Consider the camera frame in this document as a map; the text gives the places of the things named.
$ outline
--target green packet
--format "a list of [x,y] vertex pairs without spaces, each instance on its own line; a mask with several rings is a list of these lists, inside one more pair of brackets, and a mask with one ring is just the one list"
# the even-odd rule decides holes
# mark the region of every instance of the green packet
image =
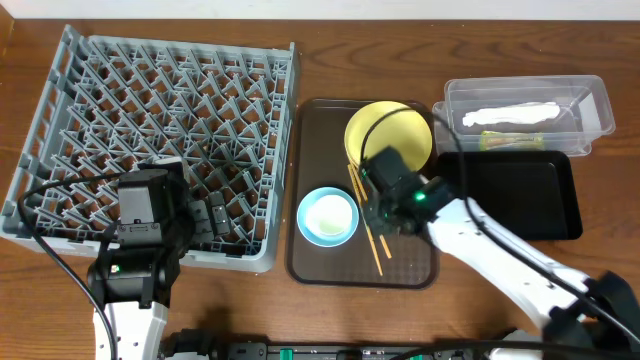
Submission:
[[480,137],[480,151],[515,148],[544,150],[544,141],[540,133],[519,134],[483,131]]

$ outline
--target wooden chopstick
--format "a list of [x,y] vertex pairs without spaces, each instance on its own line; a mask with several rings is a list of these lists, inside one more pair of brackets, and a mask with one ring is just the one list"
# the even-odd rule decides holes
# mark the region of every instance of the wooden chopstick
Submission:
[[[353,171],[353,174],[355,176],[356,183],[358,184],[358,188],[360,188],[360,191],[362,192],[362,197],[364,197],[364,201],[369,201],[369,199],[367,198],[367,193],[364,191],[364,186],[362,186],[362,182],[360,181],[360,177],[358,176],[358,171],[356,170],[356,166],[353,164],[349,164],[349,165],[350,165],[349,168],[351,169],[351,171]],[[384,248],[385,254],[387,254],[387,259],[391,259],[391,251],[389,251],[389,246],[387,246],[387,240],[384,238],[383,235],[380,235],[380,242],[382,243],[382,247]]]
[[[347,171],[349,171],[349,177],[351,177],[351,184],[353,185],[353,189],[356,193],[356,199],[358,200],[358,206],[360,207],[360,212],[362,212],[362,199],[360,198],[360,194],[358,194],[358,186],[356,185],[356,174],[355,170],[352,168],[351,164],[347,165]],[[378,265],[378,272],[380,276],[384,276],[382,274],[382,265],[380,265],[380,258],[378,257],[378,250],[376,250],[376,244],[373,242],[373,235],[371,235],[371,229],[369,229],[369,225],[362,219],[364,222],[364,227],[367,230],[367,236],[369,237],[369,243],[371,244],[371,250],[373,251],[373,257],[376,260],[376,265]]]

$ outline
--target cable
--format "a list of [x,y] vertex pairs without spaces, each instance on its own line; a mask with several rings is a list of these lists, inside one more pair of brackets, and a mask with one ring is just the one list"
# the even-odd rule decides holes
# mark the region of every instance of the cable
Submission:
[[491,349],[518,349],[518,350],[535,350],[542,352],[550,352],[565,355],[580,355],[590,359],[624,359],[638,360],[639,354],[628,354],[613,351],[595,350],[589,348],[581,348],[577,346],[539,343],[533,341],[507,341],[507,340],[455,340],[433,344],[420,349],[408,351],[402,355],[394,356],[390,360],[407,360],[418,355],[432,355],[444,351],[456,350],[479,350],[488,351]]
[[120,175],[122,175],[122,173],[94,176],[94,177],[88,177],[88,178],[79,178],[74,180],[56,181],[56,182],[52,182],[52,183],[37,187],[33,190],[29,190],[26,193],[22,194],[18,199],[18,213],[20,214],[20,220],[31,232],[33,239],[36,241],[36,243],[38,243],[38,245],[40,245],[40,247],[42,247],[42,250],[44,250],[44,252],[47,253],[47,255],[49,255],[51,259],[53,259],[53,261],[58,266],[60,266],[62,270],[64,270],[64,272],[67,273],[67,275],[71,277],[71,279],[73,279],[76,285],[80,287],[82,292],[87,296],[87,298],[89,298],[89,301],[91,302],[93,307],[96,309],[96,312],[100,316],[100,320],[102,320],[102,323],[104,324],[104,327],[107,331],[107,336],[109,337],[109,346],[111,348],[112,360],[118,360],[118,342],[113,333],[113,329],[109,324],[109,319],[107,319],[107,316],[104,310],[102,310],[102,308],[100,307],[98,300],[95,298],[93,293],[91,293],[91,289],[89,289],[89,287],[85,285],[85,283],[80,279],[78,274],[76,274],[73,271],[73,269],[71,269],[71,267],[64,260],[62,260],[62,258],[60,258],[58,254],[56,254],[56,252],[49,246],[49,244],[47,244],[47,242],[42,238],[42,236],[38,234],[38,232],[36,231],[35,225],[29,222],[29,219],[27,218],[27,210],[25,208],[25,201],[30,196],[38,193],[43,193],[44,191],[51,188],[60,187],[60,186],[69,186],[71,184],[77,184],[77,183],[86,183],[86,182],[93,182],[93,181],[99,181],[99,180],[114,179],[119,177]]
[[367,133],[364,135],[364,138],[362,139],[362,148],[360,148],[360,164],[364,162],[364,150],[366,149],[367,140],[369,140],[369,135],[371,135],[371,133],[373,132],[373,129],[375,129],[378,125],[380,125],[381,122],[385,121],[390,116],[403,111],[415,111],[415,110],[410,107],[406,107],[406,108],[399,108],[399,109],[389,111],[388,113],[382,115],[380,119],[376,120],[376,122],[374,122],[373,125],[371,125],[369,130],[367,130]]
[[506,251],[509,255],[513,256],[523,264],[527,265],[528,267],[533,269],[535,272],[537,272],[540,276],[549,280],[551,283],[559,286],[563,290],[575,296],[578,300],[586,304],[587,307],[589,307],[589,309],[593,311],[596,315],[604,318],[611,325],[613,325],[614,327],[618,328],[620,331],[625,333],[631,340],[640,344],[640,338],[638,337],[638,335],[636,335],[631,329],[629,329],[627,326],[621,323],[613,315],[609,314],[607,311],[602,309],[593,299],[589,298],[584,293],[580,292],[580,290],[566,283],[564,280],[562,280],[555,274],[548,272],[546,269],[542,268],[541,266],[534,263],[533,261],[530,261],[523,255],[521,255],[520,253],[518,253],[517,251],[515,251],[505,243],[503,243],[493,233],[491,233],[489,229],[486,228],[484,223],[481,220],[479,220],[475,216],[475,214],[473,214],[473,212],[471,211],[471,206],[469,205],[469,198],[467,193],[468,187],[467,187],[466,165],[464,163],[464,152],[462,150],[462,145],[460,144],[460,140],[458,139],[456,134],[453,132],[453,130],[451,130],[451,128],[449,127],[449,124],[447,124],[444,120],[442,120],[440,117],[438,117],[433,113],[431,113],[431,116],[434,121],[438,121],[438,123],[440,123],[447,130],[447,132],[449,132],[449,134],[453,137],[453,140],[456,144],[456,150],[458,151],[458,163],[460,165],[460,195],[461,195],[460,197],[464,201],[464,206],[467,210],[469,218],[471,218],[471,221],[473,221],[473,223],[478,227],[478,229],[482,231],[489,239],[491,239],[491,241],[493,241],[501,249]]

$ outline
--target yellow bowl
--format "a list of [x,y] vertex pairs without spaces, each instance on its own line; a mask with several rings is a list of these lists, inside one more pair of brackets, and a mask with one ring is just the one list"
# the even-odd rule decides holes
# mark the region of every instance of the yellow bowl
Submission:
[[[344,132],[344,147],[351,163],[360,165],[360,151],[369,128],[385,114],[407,105],[380,101],[369,104],[351,117]],[[382,121],[369,135],[365,158],[379,153],[387,146],[398,150],[405,164],[413,171],[420,170],[431,154],[431,130],[416,111],[401,111]]]

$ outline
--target wooden tabletop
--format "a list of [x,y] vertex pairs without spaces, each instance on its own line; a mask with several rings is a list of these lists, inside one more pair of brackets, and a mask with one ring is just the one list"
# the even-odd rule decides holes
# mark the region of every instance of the wooden tabletop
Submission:
[[[298,104],[412,99],[430,106],[443,99],[450,79],[598,75],[617,129],[596,140],[590,155],[571,160],[584,234],[535,246],[592,276],[612,270],[639,294],[640,23],[18,20],[0,68],[2,197],[66,23],[84,35],[283,49],[294,41],[301,52]],[[284,267],[287,228],[267,273],[183,268],[165,334],[204,327],[275,341],[408,343],[532,329],[509,299],[450,256],[425,291],[300,285]],[[92,310],[70,279],[46,255],[9,241],[0,241],[0,259],[0,358],[92,358]],[[92,261],[65,259],[79,274]]]

